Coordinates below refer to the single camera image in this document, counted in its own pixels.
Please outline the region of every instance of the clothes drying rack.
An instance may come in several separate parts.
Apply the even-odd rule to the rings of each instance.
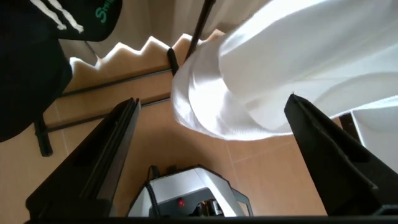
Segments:
[[[205,0],[205,2],[203,3],[203,7],[201,9],[201,13],[199,15],[199,19],[195,28],[195,31],[193,33],[192,36],[192,40],[191,40],[191,44],[189,46],[188,52],[187,52],[187,56],[185,59],[189,58],[189,56],[191,56],[191,54],[195,51],[196,46],[198,44],[199,38],[201,36],[201,33],[203,31],[203,28],[205,27],[207,18],[211,12],[211,8],[213,7],[214,3],[216,2],[216,0]],[[159,70],[159,71],[155,71],[155,72],[150,72],[150,73],[145,73],[142,75],[138,75],[135,77],[129,77],[129,78],[123,78],[120,80],[115,80],[115,81],[111,81],[111,82],[106,82],[106,83],[102,83],[99,85],[95,85],[95,86],[89,86],[86,88],[82,88],[79,90],[73,90],[73,91],[69,91],[69,92],[65,92],[62,93],[61,96],[59,96],[59,98],[61,97],[66,97],[66,96],[72,96],[72,95],[76,95],[76,94],[80,94],[80,93],[84,93],[84,92],[88,92],[88,91],[93,91],[93,90],[97,90],[100,88],[104,88],[104,87],[108,87],[108,86],[113,86],[116,84],[120,84],[120,83],[124,83],[124,82],[129,82],[129,81],[133,81],[133,80],[137,80],[140,78],[145,78],[145,77],[149,77],[149,76],[153,76],[153,75],[160,75],[163,74],[165,72],[172,72],[172,75],[174,76],[178,70],[178,63],[177,63],[177,59],[175,57],[174,54],[174,50],[172,48],[170,48],[167,51],[167,58],[169,60],[169,64],[170,64],[170,68],[168,69],[163,69],[163,70]],[[148,103],[144,103],[142,104],[142,107],[145,106],[150,106],[150,105],[154,105],[157,103],[161,103],[161,102],[165,102],[168,101],[170,99],[170,97],[166,97],[160,100],[156,100],[156,101],[151,101]],[[62,124],[62,125],[58,125],[52,128],[48,128],[45,121],[44,121],[44,117],[43,115],[34,122],[34,126],[35,126],[35,135],[37,136],[37,141],[39,143],[39,147],[40,147],[40,152],[42,154],[42,156],[44,157],[48,157],[51,156],[53,153],[52,150],[52,146],[51,146],[51,142],[49,139],[49,133],[54,132],[54,131],[59,131],[65,128],[70,128],[79,124],[84,124],[84,123],[88,123],[90,121],[95,121],[97,119],[102,119],[105,118],[108,114],[101,114],[101,115],[97,115],[97,116],[92,116],[89,118],[85,118],[85,119],[81,119],[78,121],[73,121],[67,124]]]

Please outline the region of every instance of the white fabric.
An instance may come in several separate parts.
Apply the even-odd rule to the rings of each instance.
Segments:
[[[56,22],[58,25],[57,28],[59,30],[67,29],[66,25],[61,22],[57,14],[51,11],[41,0],[30,0],[30,1],[32,4],[38,7],[46,16],[50,17],[54,22]],[[48,1],[54,8],[62,12],[63,16],[68,20],[69,24],[74,29],[76,29],[79,32],[79,34],[84,31],[84,27],[82,25],[79,25],[76,22],[76,20],[73,18],[73,16],[67,10],[65,10],[57,0],[48,0]]]
[[[227,140],[291,134],[291,93],[329,117],[398,95],[398,1],[274,0],[177,72],[176,120]]]

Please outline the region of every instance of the cord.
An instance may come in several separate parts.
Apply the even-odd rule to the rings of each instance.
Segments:
[[[150,202],[152,204],[152,208],[154,209],[155,217],[160,218],[160,209],[159,209],[159,206],[156,201],[155,192],[154,192],[154,189],[152,188],[151,184],[149,183],[149,181],[150,181],[149,176],[150,176],[151,170],[152,170],[154,177],[159,176],[159,170],[158,170],[157,166],[153,166],[153,165],[150,166],[148,169],[147,183],[146,183],[145,187],[148,190]]]

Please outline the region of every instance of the tiled floor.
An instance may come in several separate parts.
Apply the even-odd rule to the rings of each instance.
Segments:
[[[174,46],[181,64],[189,40]],[[99,70],[77,62],[68,91],[93,83],[167,68],[166,49],[150,43],[142,55],[121,50]],[[150,101],[170,94],[170,73],[58,99],[45,113],[49,126],[109,111],[129,97]],[[50,133],[54,153],[41,157],[33,127],[0,143],[0,223],[29,218],[24,202],[100,121]],[[255,215],[324,215],[325,209],[292,136],[237,142],[214,139],[178,125],[170,102],[142,109],[119,181],[114,204],[125,215],[146,179],[147,169],[202,164],[246,194]]]

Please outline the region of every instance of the black garment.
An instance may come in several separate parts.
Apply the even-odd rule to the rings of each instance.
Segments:
[[[0,1],[0,142],[41,117],[72,79],[58,39],[104,40],[122,6],[122,0],[58,1],[84,32],[79,34],[47,0],[42,2],[66,30],[58,30],[57,23],[29,0]]]

